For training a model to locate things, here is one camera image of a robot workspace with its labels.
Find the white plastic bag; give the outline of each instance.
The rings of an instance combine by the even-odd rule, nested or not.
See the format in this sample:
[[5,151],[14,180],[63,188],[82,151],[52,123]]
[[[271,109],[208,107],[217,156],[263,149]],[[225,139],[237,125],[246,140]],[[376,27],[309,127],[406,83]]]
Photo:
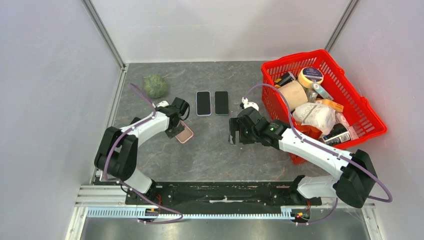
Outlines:
[[336,124],[336,110],[324,104],[307,102],[293,112],[293,117],[302,125],[319,129],[324,136],[328,135]]

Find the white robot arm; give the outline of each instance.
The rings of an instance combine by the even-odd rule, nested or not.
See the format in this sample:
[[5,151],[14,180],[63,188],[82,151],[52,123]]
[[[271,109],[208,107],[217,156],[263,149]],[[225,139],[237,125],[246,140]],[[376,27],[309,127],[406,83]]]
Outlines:
[[[237,118],[230,119],[229,125],[231,144],[236,144],[236,132],[238,132],[240,143],[261,143],[266,147],[289,152],[327,171],[330,176],[302,175],[296,178],[293,187],[306,199],[337,197],[352,207],[361,208],[375,184],[375,181],[363,171],[340,158],[344,156],[377,176],[370,157],[364,151],[358,150],[353,154],[328,146],[302,133],[300,139],[287,123],[278,119],[268,122],[254,107],[243,109]],[[304,140],[318,145],[319,148]]]
[[144,119],[136,117],[128,126],[122,128],[111,126],[107,128],[94,159],[94,165],[103,171],[107,156],[115,141],[120,135],[132,129],[120,140],[118,144],[120,150],[113,150],[114,152],[109,160],[107,174],[120,179],[142,194],[147,193],[154,181],[136,167],[138,148],[158,133],[165,132],[169,138],[173,138],[181,133],[184,130],[184,126],[180,123],[180,120],[187,109],[186,118],[190,113],[190,106],[185,100],[176,97],[171,105],[166,101],[159,103],[156,106],[155,112],[152,112]]

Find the red plastic basket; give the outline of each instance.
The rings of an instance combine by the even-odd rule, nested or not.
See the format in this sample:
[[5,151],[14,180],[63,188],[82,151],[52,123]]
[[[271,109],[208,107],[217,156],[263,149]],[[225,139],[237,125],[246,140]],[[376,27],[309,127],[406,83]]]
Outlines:
[[[350,148],[387,132],[386,125],[370,106],[368,100],[358,94],[345,77],[345,71],[323,49],[296,53],[278,60],[265,62],[262,65],[263,83],[274,85],[274,80],[285,72],[291,71],[297,76],[304,67],[314,67],[321,70],[324,74],[324,81],[321,85],[334,98],[336,103],[344,106],[343,115],[358,134],[358,139],[338,144],[334,146],[335,148]],[[286,105],[277,92],[269,87],[263,87],[262,101],[272,119],[289,122]],[[298,156],[291,157],[294,164],[305,161]]]

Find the white wall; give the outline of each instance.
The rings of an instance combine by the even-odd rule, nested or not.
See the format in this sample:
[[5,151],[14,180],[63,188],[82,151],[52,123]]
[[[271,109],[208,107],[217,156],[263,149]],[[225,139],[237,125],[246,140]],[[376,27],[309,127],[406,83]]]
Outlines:
[[269,60],[322,49],[349,0],[93,0],[127,63]]
[[377,204],[388,240],[423,234],[423,9],[420,0],[362,0],[330,52],[388,127],[360,146],[393,193]]
[[120,71],[80,0],[1,1],[0,29],[0,239],[63,239]]

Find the black can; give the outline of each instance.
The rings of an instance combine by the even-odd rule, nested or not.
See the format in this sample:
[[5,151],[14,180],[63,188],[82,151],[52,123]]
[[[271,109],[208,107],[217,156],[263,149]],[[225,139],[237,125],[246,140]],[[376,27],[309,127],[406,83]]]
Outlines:
[[319,140],[329,146],[335,146],[337,144],[350,141],[351,139],[352,137],[348,129],[343,124],[337,123],[327,136],[324,136]]

